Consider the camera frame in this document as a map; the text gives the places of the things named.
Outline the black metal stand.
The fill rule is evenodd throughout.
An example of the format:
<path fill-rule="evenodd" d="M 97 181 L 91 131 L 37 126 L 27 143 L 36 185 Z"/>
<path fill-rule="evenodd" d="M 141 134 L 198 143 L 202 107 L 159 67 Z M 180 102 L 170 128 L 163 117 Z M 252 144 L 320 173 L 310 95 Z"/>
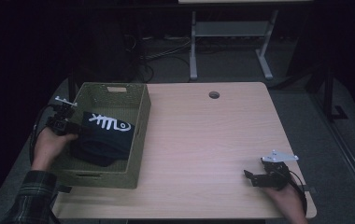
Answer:
<path fill-rule="evenodd" d="M 324 77 L 324 93 L 323 93 L 323 113 L 330 122 L 337 119 L 348 119 L 347 114 L 340 105 L 333 104 L 334 97 L 334 72 L 328 68 Z"/>

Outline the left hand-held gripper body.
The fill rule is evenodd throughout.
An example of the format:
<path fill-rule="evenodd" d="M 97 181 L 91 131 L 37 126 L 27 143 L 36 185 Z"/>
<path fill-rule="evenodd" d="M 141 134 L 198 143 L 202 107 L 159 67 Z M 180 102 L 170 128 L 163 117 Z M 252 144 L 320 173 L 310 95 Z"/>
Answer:
<path fill-rule="evenodd" d="M 46 126 L 51 128 L 52 131 L 57 135 L 66 135 L 68 132 L 68 124 L 74 123 L 69 119 L 74 115 L 75 108 L 78 106 L 77 103 L 71 103 L 65 98 L 56 96 L 55 101 L 60 102 L 59 105 L 51 105 L 55 114 L 49 117 Z"/>

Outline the white metal desk frame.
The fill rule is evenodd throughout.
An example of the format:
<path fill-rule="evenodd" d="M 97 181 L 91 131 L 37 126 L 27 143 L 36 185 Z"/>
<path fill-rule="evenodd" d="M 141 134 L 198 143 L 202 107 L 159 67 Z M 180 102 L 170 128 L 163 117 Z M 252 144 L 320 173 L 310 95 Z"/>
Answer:
<path fill-rule="evenodd" d="M 200 37 L 261 37 L 263 43 L 255 49 L 257 60 L 266 80 L 272 80 L 273 74 L 265 54 L 276 26 L 278 12 L 284 7 L 299 7 L 311 4 L 313 0 L 178 0 L 184 7 L 195 7 L 192 10 L 191 49 L 189 56 L 190 80 L 198 78 L 196 41 Z M 243 7 L 270 7 L 271 14 L 262 21 L 199 21 L 197 14 L 201 7 L 223 7 L 239 9 Z"/>

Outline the person's left hand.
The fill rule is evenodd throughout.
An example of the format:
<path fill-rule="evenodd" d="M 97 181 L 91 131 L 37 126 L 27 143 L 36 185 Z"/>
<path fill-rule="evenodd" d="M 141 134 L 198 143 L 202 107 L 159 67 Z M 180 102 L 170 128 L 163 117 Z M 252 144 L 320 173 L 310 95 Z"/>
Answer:
<path fill-rule="evenodd" d="M 43 129 L 35 143 L 31 169 L 48 171 L 54 160 L 64 150 L 65 145 L 77 138 L 77 134 L 57 135 L 50 128 Z"/>

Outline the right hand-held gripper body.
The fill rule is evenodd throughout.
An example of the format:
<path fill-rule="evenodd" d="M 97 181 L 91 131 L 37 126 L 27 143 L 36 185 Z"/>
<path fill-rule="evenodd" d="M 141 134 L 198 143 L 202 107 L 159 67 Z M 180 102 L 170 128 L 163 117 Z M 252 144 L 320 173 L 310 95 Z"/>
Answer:
<path fill-rule="evenodd" d="M 290 169 L 286 161 L 298 161 L 294 154 L 272 150 L 269 155 L 261 157 L 263 168 L 266 172 L 266 188 L 283 189 L 291 180 Z"/>

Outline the black shirt with white print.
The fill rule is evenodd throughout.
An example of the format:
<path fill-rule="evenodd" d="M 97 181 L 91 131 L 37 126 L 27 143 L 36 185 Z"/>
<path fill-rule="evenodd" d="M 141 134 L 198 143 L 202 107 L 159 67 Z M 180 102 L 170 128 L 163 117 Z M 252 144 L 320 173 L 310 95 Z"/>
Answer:
<path fill-rule="evenodd" d="M 81 124 L 85 131 L 71 143 L 73 157 L 101 167 L 128 160 L 135 130 L 133 124 L 93 112 L 84 112 Z"/>

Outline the metal floor rail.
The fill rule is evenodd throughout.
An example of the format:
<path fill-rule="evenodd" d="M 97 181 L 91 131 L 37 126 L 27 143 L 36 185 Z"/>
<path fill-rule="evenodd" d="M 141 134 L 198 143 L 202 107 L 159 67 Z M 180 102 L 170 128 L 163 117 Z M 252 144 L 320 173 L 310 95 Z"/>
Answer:
<path fill-rule="evenodd" d="M 343 158 L 345 164 L 347 165 L 349 171 L 351 172 L 351 175 L 355 181 L 355 157 L 352 154 L 351 147 L 348 145 L 346 140 L 343 138 L 343 135 L 338 130 L 337 126 L 335 125 L 335 122 L 326 116 L 325 112 L 323 111 L 322 103 L 321 103 L 321 100 L 319 99 L 319 97 L 315 96 L 313 94 L 310 94 L 309 98 L 311 99 L 311 102 L 313 103 L 314 107 L 318 111 L 319 116 L 321 117 L 322 121 L 325 123 L 327 129 L 329 130 L 334 141 L 336 142 L 336 144 L 340 150 L 340 153 L 342 155 L 342 158 Z"/>

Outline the person's right hand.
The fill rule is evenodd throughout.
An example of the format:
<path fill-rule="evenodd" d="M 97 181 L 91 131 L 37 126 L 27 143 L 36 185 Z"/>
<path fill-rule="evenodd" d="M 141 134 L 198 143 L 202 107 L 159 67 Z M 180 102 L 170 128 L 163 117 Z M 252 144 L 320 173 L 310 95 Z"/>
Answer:
<path fill-rule="evenodd" d="M 302 201 L 294 187 L 287 185 L 281 190 L 263 188 L 263 192 L 290 224 L 308 224 Z"/>

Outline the green woven basket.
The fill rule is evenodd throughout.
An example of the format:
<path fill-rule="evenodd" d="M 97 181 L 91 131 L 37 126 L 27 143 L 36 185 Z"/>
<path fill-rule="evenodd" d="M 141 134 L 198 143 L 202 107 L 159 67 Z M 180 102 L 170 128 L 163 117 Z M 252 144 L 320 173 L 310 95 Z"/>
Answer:
<path fill-rule="evenodd" d="M 120 119 L 135 126 L 127 161 L 114 161 L 101 167 L 77 159 L 70 153 L 71 143 L 57 157 L 50 170 L 66 186 L 134 189 L 142 161 L 151 101 L 148 88 L 140 83 L 86 82 L 75 99 L 78 106 L 69 120 L 82 126 L 84 112 Z"/>

